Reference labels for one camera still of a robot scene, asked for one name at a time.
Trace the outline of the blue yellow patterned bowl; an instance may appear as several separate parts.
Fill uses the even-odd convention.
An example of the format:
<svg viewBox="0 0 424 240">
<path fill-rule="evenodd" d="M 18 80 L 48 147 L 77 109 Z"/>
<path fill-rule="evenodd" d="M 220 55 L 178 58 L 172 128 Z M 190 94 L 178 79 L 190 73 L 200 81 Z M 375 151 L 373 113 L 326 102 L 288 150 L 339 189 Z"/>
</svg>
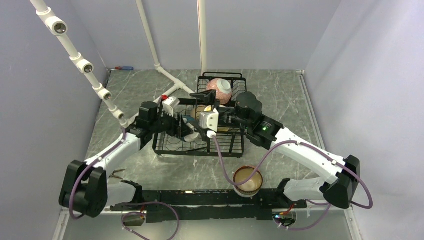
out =
<svg viewBox="0 0 424 240">
<path fill-rule="evenodd" d="M 203 118 L 216 118 L 219 116 L 219 111 L 215 107 L 209 105 L 200 113 L 200 115 Z"/>
</svg>

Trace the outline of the teal white bowl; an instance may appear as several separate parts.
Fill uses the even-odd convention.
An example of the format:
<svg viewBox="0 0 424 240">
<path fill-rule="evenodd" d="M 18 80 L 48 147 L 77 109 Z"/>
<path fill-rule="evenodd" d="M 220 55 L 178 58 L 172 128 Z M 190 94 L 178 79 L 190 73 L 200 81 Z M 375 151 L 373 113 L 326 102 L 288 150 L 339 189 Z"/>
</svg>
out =
<svg viewBox="0 0 424 240">
<path fill-rule="evenodd" d="M 187 143 L 194 142 L 195 140 L 197 140 L 199 138 L 200 133 L 196 132 L 195 127 L 191 123 L 189 123 L 188 121 L 185 121 L 184 123 L 187 127 L 189 127 L 189 129 L 191 130 L 191 133 L 183 136 L 182 140 L 184 142 L 187 142 Z"/>
</svg>

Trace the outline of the red patterned bowl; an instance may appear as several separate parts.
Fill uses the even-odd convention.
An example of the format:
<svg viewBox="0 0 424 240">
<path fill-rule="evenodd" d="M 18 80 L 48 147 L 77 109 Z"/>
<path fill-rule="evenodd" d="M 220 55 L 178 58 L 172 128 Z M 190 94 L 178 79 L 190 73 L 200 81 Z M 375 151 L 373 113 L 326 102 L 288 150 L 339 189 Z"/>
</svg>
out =
<svg viewBox="0 0 424 240">
<path fill-rule="evenodd" d="M 221 105 L 230 102 L 233 90 L 228 80 L 222 78 L 214 78 L 207 85 L 207 90 L 216 90 L 215 98 L 220 101 Z"/>
</svg>

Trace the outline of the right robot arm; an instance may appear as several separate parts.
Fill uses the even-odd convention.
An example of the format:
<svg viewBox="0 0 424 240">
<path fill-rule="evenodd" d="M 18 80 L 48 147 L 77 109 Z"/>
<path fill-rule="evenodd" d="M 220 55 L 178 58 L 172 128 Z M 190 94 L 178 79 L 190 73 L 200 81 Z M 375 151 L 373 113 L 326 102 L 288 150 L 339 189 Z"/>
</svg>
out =
<svg viewBox="0 0 424 240">
<path fill-rule="evenodd" d="M 242 92 L 234 107 L 204 111 L 198 120 L 191 120 L 203 138 L 211 138 L 222 126 L 243 128 L 247 139 L 257 147 L 287 156 L 318 175 L 313 179 L 285 179 L 282 190 L 275 194 L 276 203 L 287 208 L 300 200 L 325 200 L 348 209 L 360 184 L 360 160 L 327 152 L 297 136 L 282 123 L 263 114 L 263 104 L 252 92 Z"/>
</svg>

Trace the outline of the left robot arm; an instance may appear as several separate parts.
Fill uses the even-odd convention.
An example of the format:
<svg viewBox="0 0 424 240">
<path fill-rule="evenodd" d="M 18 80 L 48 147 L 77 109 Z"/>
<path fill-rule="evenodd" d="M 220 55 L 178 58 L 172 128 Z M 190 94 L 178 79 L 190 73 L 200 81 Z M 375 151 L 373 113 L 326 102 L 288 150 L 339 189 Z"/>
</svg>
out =
<svg viewBox="0 0 424 240">
<path fill-rule="evenodd" d="M 143 102 L 135 121 L 121 131 L 120 137 L 97 155 L 85 161 L 74 160 L 67 166 L 58 199 L 60 206 L 91 218 L 105 207 L 118 204 L 139 209 L 145 200 L 143 187 L 129 180 L 110 184 L 109 177 L 155 134 L 184 138 L 194 132 L 180 114 L 168 114 L 161 103 L 153 101 Z"/>
</svg>

